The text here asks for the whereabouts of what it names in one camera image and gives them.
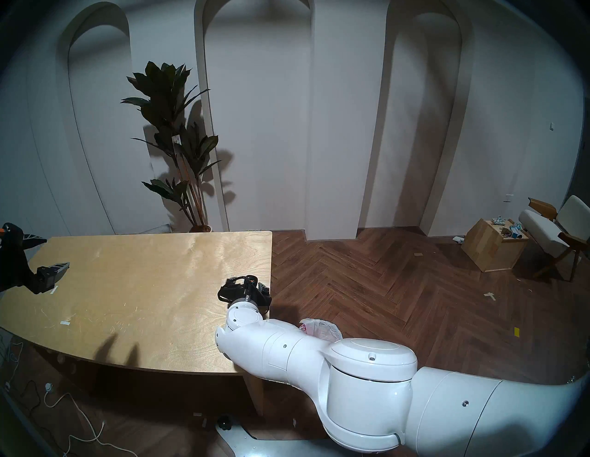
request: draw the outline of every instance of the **wooden table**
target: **wooden table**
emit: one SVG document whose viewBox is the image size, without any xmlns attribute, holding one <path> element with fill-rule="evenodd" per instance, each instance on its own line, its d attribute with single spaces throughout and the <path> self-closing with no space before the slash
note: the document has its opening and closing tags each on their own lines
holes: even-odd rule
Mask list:
<svg viewBox="0 0 590 457">
<path fill-rule="evenodd" d="M 465 235 L 461 249 L 483 272 L 512 269 L 529 238 L 522 231 L 522 238 L 503 237 L 502 229 L 511 225 L 510 219 L 504 225 L 480 219 Z"/>
<path fill-rule="evenodd" d="M 271 232 L 51 238 L 29 265 L 70 262 L 52 292 L 24 287 L 0 301 L 0 327 L 79 359 L 143 370 L 240 375 L 259 414 L 262 381 L 215 345 L 226 278 L 270 286 Z"/>
</svg>

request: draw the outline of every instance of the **arch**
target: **arch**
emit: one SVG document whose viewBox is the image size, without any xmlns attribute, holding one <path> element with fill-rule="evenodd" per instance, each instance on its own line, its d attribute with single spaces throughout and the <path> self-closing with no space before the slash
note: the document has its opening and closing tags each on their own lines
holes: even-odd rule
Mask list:
<svg viewBox="0 0 590 457">
<path fill-rule="evenodd" d="M 461 31 L 461 57 L 459 62 L 459 73 L 457 76 L 457 88 L 455 89 L 455 100 L 453 102 L 453 110 L 451 111 L 451 118 L 448 123 L 447 136 L 445 138 L 444 146 L 442 147 L 442 154 L 438 163 L 438 169 L 432 183 L 432 189 L 422 220 L 420 221 L 420 229 L 427 235 L 430 234 L 430 229 L 437 213 L 438 205 L 443 196 L 445 185 L 447 184 L 448 175 L 451 170 L 451 165 L 455 158 L 455 151 L 463 128 L 463 120 L 467 109 L 467 99 L 471 88 L 471 73 L 473 70 L 473 55 L 474 55 L 474 37 L 473 25 L 471 19 L 461 9 L 461 6 L 456 0 L 440 0 L 451 12 Z"/>
<path fill-rule="evenodd" d="M 211 89 L 205 126 L 209 121 L 219 135 L 217 157 L 224 159 L 220 165 L 229 227 L 303 228 L 308 4 L 209 0 L 203 4 L 201 27 L 204 76 Z M 202 85 L 199 60 L 198 68 Z"/>
<path fill-rule="evenodd" d="M 160 198 L 142 181 L 153 175 L 143 143 L 133 140 L 145 123 L 121 99 L 135 95 L 129 24 L 117 5 L 93 11 L 75 31 L 68 80 L 76 126 L 99 197 L 116 234 L 136 234 L 163 224 Z"/>
<path fill-rule="evenodd" d="M 108 4 L 62 6 L 42 24 L 29 48 L 27 102 L 32 135 L 55 204 L 72 235 L 113 233 L 81 147 L 67 72 L 76 29 Z"/>
<path fill-rule="evenodd" d="M 419 225 L 460 133 L 463 29 L 438 0 L 389 4 L 375 137 L 359 226 Z"/>
<path fill-rule="evenodd" d="M 204 90 L 209 87 L 208 80 L 207 80 L 207 65 L 205 63 L 205 32 L 204 32 L 204 9 L 207 0 L 196 0 L 195 2 L 195 51 L 196 51 L 196 69 L 198 72 L 198 81 L 199 81 L 199 88 Z M 205 133 L 208 136 L 214 134 L 213 130 L 213 121 L 211 118 L 211 103 L 209 102 L 209 92 L 204 92 L 201 95 L 201 106 L 202 106 L 202 115 L 203 115 L 203 124 L 205 127 Z M 209 153 L 209 158 L 211 162 L 216 162 L 217 158 L 217 149 L 213 148 L 213 150 Z M 227 220 L 227 211 L 225 210 L 225 200 L 223 195 L 223 187 L 221 185 L 221 174 L 219 172 L 219 165 L 213 165 L 210 170 L 211 173 L 211 180 L 213 181 L 214 187 L 214 196 L 217 200 L 217 207 L 219 211 L 219 218 L 221 220 L 221 226 L 223 230 L 229 231 L 230 226 Z M 207 194 L 203 195 L 204 199 L 207 200 Z"/>
</svg>

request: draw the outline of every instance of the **black cable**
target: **black cable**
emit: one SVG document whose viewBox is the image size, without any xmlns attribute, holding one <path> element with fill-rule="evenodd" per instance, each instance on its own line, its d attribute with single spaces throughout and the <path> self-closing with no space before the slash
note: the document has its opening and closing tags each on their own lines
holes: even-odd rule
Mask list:
<svg viewBox="0 0 590 457">
<path fill-rule="evenodd" d="M 18 392 L 18 389 L 14 388 L 14 387 L 12 387 L 12 388 L 11 388 L 11 390 L 12 390 L 12 389 L 14 389 L 14 390 L 15 390 L 15 392 L 17 392 L 17 393 L 19 394 L 19 397 L 20 397 L 20 398 L 22 398 L 22 397 L 24 396 L 24 394 L 26 394 L 26 392 L 27 392 L 27 388 L 28 388 L 29 384 L 31 384 L 31 383 L 33 383 L 33 385 L 35 386 L 35 395 L 37 395 L 37 404 L 36 404 L 35 406 L 33 406 L 32 408 L 29 408 L 27 405 L 25 405 L 25 404 L 24 404 L 22 401 L 20 401 L 19 399 L 17 399 L 17 398 L 14 398 L 14 397 L 12 397 L 12 398 L 13 398 L 13 399 L 14 399 L 14 400 L 15 400 L 17 403 L 19 403 L 19 404 L 20 404 L 20 405 L 21 405 L 21 406 L 22 406 L 22 407 L 23 407 L 25 410 L 27 410 L 27 412 L 28 412 L 28 413 L 27 413 L 27 416 L 28 416 L 28 418 L 29 418 L 29 419 L 31 419 L 31 422 L 32 422 L 32 423 L 33 423 L 33 424 L 34 424 L 36 427 L 38 427 L 38 428 L 40 428 L 41 430 L 45 431 L 45 432 L 46 432 L 46 433 L 47 433 L 47 434 L 50 436 L 50 438 L 51 438 L 51 440 L 53 441 L 53 444 L 55 445 L 55 447 L 56 447 L 57 449 L 59 449 L 59 450 L 60 450 L 60 452 L 63 454 L 63 453 L 65 452 L 65 450 L 64 450 L 64 449 L 62 449 L 62 448 L 61 448 L 61 446 L 60 446 L 60 445 L 57 443 L 57 440 L 55 439 L 55 436 L 53 435 L 53 433 L 51 433 L 51 431 L 50 431 L 49 429 L 47 429 L 47 428 L 43 427 L 43 425 L 40 425 L 40 424 L 39 424 L 39 423 L 38 423 L 38 422 L 35 420 L 35 418 L 34 418 L 34 417 L 33 417 L 33 415 L 32 415 L 32 414 L 33 414 L 33 411 L 34 411 L 36 408 L 38 408 L 38 407 L 39 407 L 39 405 L 41 404 L 41 396 L 39 395 L 39 391 L 37 390 L 37 383 L 35 382 L 35 380 L 34 380 L 34 379 L 30 379 L 30 380 L 29 380 L 29 381 L 26 383 L 26 385 L 25 385 L 25 388 L 24 388 L 24 390 L 22 391 L 22 393 L 19 393 L 19 392 Z M 80 457 L 78 454 L 76 454 L 75 452 L 72 452 L 72 451 L 70 451 L 70 452 L 68 453 L 68 455 L 75 455 L 76 457 Z"/>
<path fill-rule="evenodd" d="M 1 336 L 0 336 L 0 344 L 2 345 L 2 348 L 4 348 L 4 350 L 2 351 L 2 358 L 4 360 L 2 363 L 4 363 L 8 360 L 8 348 L 4 344 L 4 339 Z"/>
</svg>

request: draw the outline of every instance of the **white plastic bag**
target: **white plastic bag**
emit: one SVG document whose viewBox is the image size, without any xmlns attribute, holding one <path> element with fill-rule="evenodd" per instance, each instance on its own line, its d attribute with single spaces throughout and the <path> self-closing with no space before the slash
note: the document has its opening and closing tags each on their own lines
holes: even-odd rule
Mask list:
<svg viewBox="0 0 590 457">
<path fill-rule="evenodd" d="M 342 333 L 334 324 L 321 319 L 301 319 L 299 330 L 305 332 L 307 335 L 315 336 L 321 340 L 335 343 L 342 339 Z"/>
</svg>

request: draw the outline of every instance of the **plant stem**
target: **plant stem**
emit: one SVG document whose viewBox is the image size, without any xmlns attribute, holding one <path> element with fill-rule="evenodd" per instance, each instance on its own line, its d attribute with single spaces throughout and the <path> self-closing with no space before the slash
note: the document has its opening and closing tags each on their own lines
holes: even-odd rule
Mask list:
<svg viewBox="0 0 590 457">
<path fill-rule="evenodd" d="M 182 208 L 182 212 L 185 214 L 186 218 L 189 220 L 189 222 L 192 224 L 192 226 L 194 227 L 195 221 L 193 219 L 191 219 L 191 217 L 189 216 L 189 213 L 186 211 L 185 208 Z"/>
<path fill-rule="evenodd" d="M 199 216 L 199 220 L 201 221 L 201 225 L 205 225 L 205 217 L 203 215 L 203 210 L 201 209 L 200 201 L 196 197 L 195 189 L 192 186 L 192 183 L 191 183 L 191 174 L 188 172 L 188 168 L 186 167 L 186 162 L 185 162 L 184 155 L 181 155 L 181 161 L 182 161 L 182 166 L 185 169 L 186 180 L 188 181 L 188 186 L 189 186 L 189 188 L 191 190 L 192 197 L 193 197 L 193 199 L 195 201 L 196 212 L 197 212 L 197 214 Z"/>
<path fill-rule="evenodd" d="M 196 208 L 197 214 L 199 215 L 199 219 L 201 220 L 201 225 L 205 225 L 205 215 L 203 214 L 203 208 L 201 206 L 201 200 L 199 198 L 197 198 L 197 195 L 199 195 L 199 193 L 197 192 L 195 194 L 195 189 L 193 188 L 191 182 L 189 182 L 189 185 L 188 186 L 191 188 L 192 197 L 195 199 L 195 208 Z"/>
<path fill-rule="evenodd" d="M 193 211 L 192 211 L 192 206 L 191 206 L 191 203 L 188 199 L 188 195 L 186 193 L 185 193 L 185 199 L 186 199 L 186 202 L 188 203 L 188 211 L 191 212 L 192 220 L 194 221 L 193 225 L 196 225 L 195 213 L 193 213 Z"/>
</svg>

